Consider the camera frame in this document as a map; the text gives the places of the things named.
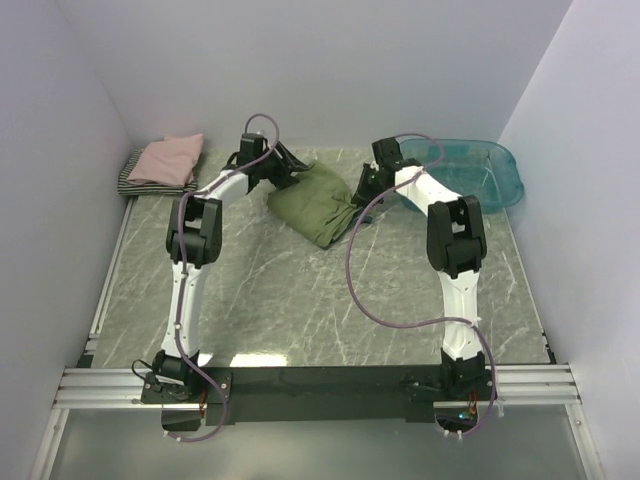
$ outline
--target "fabric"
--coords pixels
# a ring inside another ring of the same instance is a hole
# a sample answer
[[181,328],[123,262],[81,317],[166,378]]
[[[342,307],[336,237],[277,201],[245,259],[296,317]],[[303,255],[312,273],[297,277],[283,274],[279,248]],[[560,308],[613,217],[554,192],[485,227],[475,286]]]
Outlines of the fabric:
[[203,143],[203,134],[151,142],[140,155],[127,181],[135,185],[156,183],[184,187],[192,178]]
[[127,182],[127,177],[138,163],[142,151],[142,148],[134,151],[120,172],[120,176],[118,177],[118,193],[120,195],[180,195],[183,192],[192,192],[198,189],[198,182],[195,177],[192,177],[191,181],[184,187],[168,187],[157,183],[135,185]]
[[312,162],[299,183],[269,194],[267,206],[287,225],[321,248],[329,247],[352,225],[359,209],[351,191],[326,165]]

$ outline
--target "pink cloth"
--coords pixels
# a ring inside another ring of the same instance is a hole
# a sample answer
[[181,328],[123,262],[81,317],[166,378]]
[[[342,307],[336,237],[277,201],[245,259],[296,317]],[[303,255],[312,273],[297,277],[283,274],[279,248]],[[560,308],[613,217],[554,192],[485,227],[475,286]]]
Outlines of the pink cloth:
[[136,185],[159,183],[182,187],[192,178],[192,170],[202,153],[204,135],[165,137],[147,145],[127,181]]

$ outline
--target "white wall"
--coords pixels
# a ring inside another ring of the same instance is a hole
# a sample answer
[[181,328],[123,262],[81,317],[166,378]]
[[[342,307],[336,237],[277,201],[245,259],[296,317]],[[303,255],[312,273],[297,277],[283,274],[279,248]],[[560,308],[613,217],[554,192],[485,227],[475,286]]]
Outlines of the white wall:
[[0,477],[27,478],[82,352],[131,148],[55,2],[0,2]]
[[570,0],[58,0],[133,139],[496,140]]
[[574,0],[500,142],[542,321],[568,360],[611,479],[638,478],[640,3]]

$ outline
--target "green cloth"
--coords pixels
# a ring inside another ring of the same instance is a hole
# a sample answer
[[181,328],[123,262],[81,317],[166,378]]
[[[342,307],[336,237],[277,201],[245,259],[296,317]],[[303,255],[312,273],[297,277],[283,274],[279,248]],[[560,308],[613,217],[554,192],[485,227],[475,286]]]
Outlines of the green cloth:
[[337,173],[319,162],[309,167],[297,174],[299,183],[270,193],[267,206],[307,240],[327,248],[349,228],[358,208]]

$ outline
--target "marble surface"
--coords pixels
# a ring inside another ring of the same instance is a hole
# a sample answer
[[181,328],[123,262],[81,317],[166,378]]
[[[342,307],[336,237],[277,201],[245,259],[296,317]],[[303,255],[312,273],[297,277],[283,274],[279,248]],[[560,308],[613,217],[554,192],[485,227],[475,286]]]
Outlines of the marble surface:
[[[355,189],[370,149],[293,150],[326,163]],[[215,178],[230,152],[201,161]],[[360,313],[343,269],[347,238],[321,250],[266,207],[260,184],[225,210],[223,249],[205,287],[201,352],[211,364],[376,365],[439,363],[444,327],[393,330]],[[171,295],[164,241],[172,198],[140,197],[133,208],[93,367],[151,360],[165,332]],[[426,218],[399,197],[377,207],[353,250],[357,292],[396,322],[443,314],[442,292],[425,251]],[[548,363],[544,337],[505,212],[484,216],[488,254],[478,290],[480,328],[500,363]]]

